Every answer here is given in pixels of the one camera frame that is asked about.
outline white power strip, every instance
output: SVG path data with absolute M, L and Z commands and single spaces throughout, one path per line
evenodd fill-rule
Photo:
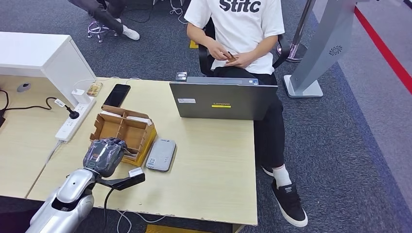
M 79 129 L 82 122 L 85 120 L 87 114 L 93 108 L 96 100 L 94 97 L 90 97 L 90 103 L 79 103 L 77 104 L 74 111 L 78 112 L 80 115 L 76 119 L 67 118 L 66 122 L 60 127 L 59 131 L 56 133 L 56 138 L 64 141 L 65 143 L 69 142 L 76 131 Z

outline white sock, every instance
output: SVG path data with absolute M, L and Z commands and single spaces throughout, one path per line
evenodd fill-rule
M 123 25 L 123 35 L 129 37 L 132 40 L 139 40 L 140 39 L 140 35 L 139 33 L 137 33 L 136 31 L 126 27 Z
M 289 173 L 286 170 L 285 165 L 281 167 L 273 168 L 273 176 L 276 180 L 277 188 L 292 184 L 292 181 L 289 178 Z

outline vent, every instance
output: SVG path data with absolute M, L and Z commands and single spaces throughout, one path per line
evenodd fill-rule
M 340 46 L 340 45 L 337 45 L 337 46 L 335 46 L 335 47 L 333 47 L 333 48 L 331 48 L 331 49 L 329 50 L 329 55 L 331 55 L 331 56 L 336 56 L 336 55 L 338 55 L 339 53 L 341 53 L 342 50 L 343 50 L 343 47 Z

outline man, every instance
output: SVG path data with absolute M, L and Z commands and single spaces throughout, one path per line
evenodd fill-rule
M 114 30 L 117 34 L 123 34 L 132 40 L 139 40 L 139 33 L 121 23 L 120 16 L 126 8 L 125 0 L 106 1 L 109 3 L 107 9 L 104 7 L 106 4 L 104 0 L 69 0 L 69 2 L 87 11 L 95 20 Z
M 216 40 L 202 30 L 210 18 Z M 270 51 L 277 35 L 285 32 L 280 0 L 192 0 L 185 19 L 190 39 L 207 47 L 215 58 L 211 70 L 216 77 L 257 78 L 261 84 L 276 85 Z M 228 52 L 236 61 L 228 61 Z M 274 177 L 272 190 L 283 217 L 294 226 L 304 227 L 308 218 L 284 165 L 282 111 L 282 103 L 275 96 L 264 119 L 254 122 L 255 153 L 263 171 Z

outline cardboard box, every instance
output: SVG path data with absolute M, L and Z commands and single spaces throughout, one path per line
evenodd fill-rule
M 148 115 L 143 113 L 108 105 L 103 105 L 102 110 L 117 116 L 104 113 L 97 114 L 94 122 L 96 131 L 90 134 L 90 140 L 109 137 L 120 138 L 126 142 L 127 150 L 132 154 L 136 154 L 136 156 L 130 157 L 125 155 L 121 161 L 142 166 L 157 135 L 155 124 Z M 129 119 L 127 117 L 139 117 L 139 119 Z

